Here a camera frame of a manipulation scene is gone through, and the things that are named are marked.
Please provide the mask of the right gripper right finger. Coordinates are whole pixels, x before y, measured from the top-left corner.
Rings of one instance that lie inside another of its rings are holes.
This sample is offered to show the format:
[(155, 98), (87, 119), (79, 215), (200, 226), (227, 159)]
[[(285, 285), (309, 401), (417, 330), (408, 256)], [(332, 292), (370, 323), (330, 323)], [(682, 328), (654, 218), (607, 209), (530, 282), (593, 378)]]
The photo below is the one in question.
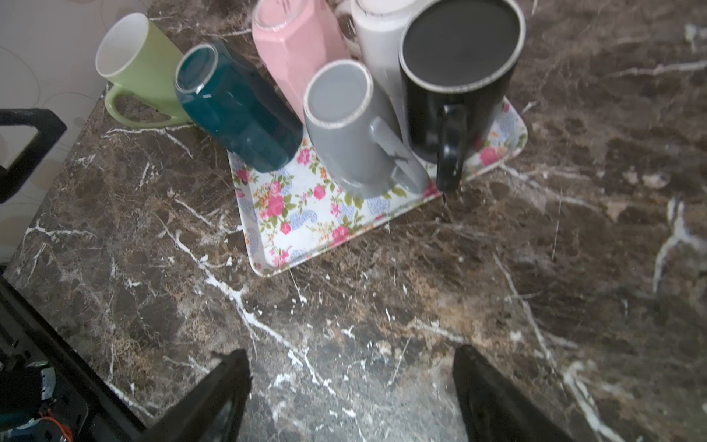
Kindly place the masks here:
[(456, 349), (453, 380), (469, 441), (570, 441), (476, 348)]

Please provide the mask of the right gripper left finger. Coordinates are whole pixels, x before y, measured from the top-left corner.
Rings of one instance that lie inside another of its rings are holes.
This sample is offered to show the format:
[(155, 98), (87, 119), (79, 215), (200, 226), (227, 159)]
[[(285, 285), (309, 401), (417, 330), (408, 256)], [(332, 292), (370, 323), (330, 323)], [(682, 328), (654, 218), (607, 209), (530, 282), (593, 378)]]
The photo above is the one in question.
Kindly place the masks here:
[(237, 349), (217, 356), (220, 363), (181, 401), (169, 409), (158, 423), (145, 430), (140, 441), (199, 441), (217, 425), (221, 411), (228, 407), (221, 425), (223, 441), (236, 441), (252, 390), (247, 351)]

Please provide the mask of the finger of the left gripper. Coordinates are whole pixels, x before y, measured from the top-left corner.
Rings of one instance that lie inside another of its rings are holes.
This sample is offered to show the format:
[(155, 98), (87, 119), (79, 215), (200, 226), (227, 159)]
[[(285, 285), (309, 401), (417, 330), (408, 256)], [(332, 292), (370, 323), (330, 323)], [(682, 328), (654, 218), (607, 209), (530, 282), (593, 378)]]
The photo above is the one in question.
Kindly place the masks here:
[(27, 126), (36, 134), (18, 154), (9, 168), (1, 167), (1, 204), (22, 188), (45, 156), (64, 135), (66, 124), (48, 109), (2, 109), (1, 126)]

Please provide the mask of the light green mug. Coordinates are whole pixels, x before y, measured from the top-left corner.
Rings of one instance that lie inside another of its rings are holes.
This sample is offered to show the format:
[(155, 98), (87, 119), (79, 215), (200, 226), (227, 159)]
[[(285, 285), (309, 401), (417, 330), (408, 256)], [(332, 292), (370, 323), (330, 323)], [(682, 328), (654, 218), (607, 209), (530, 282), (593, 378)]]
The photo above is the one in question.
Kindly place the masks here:
[[(112, 83), (104, 104), (113, 119), (138, 129), (186, 124), (191, 118), (177, 97), (174, 80), (183, 52), (142, 13), (118, 20), (103, 38), (95, 58), (97, 72)], [(116, 99), (132, 96), (167, 116), (161, 122), (137, 122), (116, 107)]]

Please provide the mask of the grey mug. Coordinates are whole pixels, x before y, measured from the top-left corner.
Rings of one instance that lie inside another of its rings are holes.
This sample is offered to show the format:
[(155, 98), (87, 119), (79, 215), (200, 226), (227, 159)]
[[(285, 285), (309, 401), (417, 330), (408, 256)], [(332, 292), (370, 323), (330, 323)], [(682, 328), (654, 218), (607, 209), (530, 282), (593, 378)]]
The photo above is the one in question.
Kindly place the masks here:
[(304, 115), (320, 161), (349, 195), (427, 188), (429, 175), (403, 142), (390, 98), (362, 63), (336, 60), (318, 71), (307, 86)]

